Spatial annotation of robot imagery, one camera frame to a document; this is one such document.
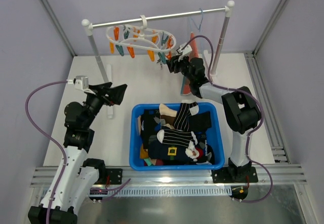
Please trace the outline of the white striped sock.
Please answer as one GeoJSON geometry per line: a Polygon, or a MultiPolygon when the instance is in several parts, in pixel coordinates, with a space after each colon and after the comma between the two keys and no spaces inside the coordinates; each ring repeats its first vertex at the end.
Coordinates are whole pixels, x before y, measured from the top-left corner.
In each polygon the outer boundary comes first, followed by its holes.
{"type": "Polygon", "coordinates": [[[164,64],[163,64],[163,62],[161,61],[161,59],[158,59],[158,60],[157,60],[157,64],[160,66],[160,69],[163,69],[164,64]]]}

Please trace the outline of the white oval clip hanger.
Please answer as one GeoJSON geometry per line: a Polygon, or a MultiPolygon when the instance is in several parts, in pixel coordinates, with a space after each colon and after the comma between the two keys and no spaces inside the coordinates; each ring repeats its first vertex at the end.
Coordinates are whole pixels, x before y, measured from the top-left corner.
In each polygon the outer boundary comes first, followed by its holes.
{"type": "Polygon", "coordinates": [[[106,37],[109,41],[110,52],[118,51],[124,55],[124,49],[131,54],[138,50],[151,50],[154,53],[168,53],[176,45],[173,34],[148,27],[147,19],[140,16],[140,26],[125,24],[110,26],[106,29],[106,37]]]}

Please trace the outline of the black white pinstripe sock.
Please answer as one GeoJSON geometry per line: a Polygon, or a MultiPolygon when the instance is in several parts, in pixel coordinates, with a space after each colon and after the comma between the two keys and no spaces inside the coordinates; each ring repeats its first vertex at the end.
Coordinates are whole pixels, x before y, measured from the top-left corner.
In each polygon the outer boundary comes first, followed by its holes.
{"type": "Polygon", "coordinates": [[[182,102],[177,111],[173,126],[176,130],[189,131],[189,117],[199,112],[197,102],[182,102]]]}

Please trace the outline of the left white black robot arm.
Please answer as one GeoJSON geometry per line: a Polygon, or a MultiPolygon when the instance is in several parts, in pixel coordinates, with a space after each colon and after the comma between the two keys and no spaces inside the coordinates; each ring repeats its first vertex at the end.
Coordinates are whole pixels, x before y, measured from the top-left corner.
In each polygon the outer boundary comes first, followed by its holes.
{"type": "Polygon", "coordinates": [[[31,118],[31,97],[25,102],[25,112],[29,121],[55,143],[62,154],[46,195],[38,206],[30,207],[30,223],[77,223],[79,209],[90,188],[106,177],[104,160],[88,158],[95,133],[90,126],[103,106],[120,105],[127,89],[126,84],[113,86],[112,82],[90,85],[86,76],[63,80],[62,84],[72,84],[87,96],[84,102],[71,102],[65,107],[66,133],[62,144],[43,131],[31,118]]]}

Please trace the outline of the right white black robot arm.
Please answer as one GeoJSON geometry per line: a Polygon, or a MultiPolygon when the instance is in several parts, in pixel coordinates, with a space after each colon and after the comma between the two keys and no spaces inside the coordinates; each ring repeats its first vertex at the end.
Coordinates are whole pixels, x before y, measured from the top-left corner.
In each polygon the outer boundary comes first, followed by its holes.
{"type": "Polygon", "coordinates": [[[252,131],[262,120],[262,113],[248,87],[238,89],[215,86],[205,75],[203,59],[188,56],[182,60],[173,56],[166,62],[171,73],[182,73],[189,80],[193,95],[223,105],[225,118],[232,130],[232,151],[228,166],[217,171],[225,181],[242,183],[258,182],[255,167],[249,158],[249,142],[252,131]]]}

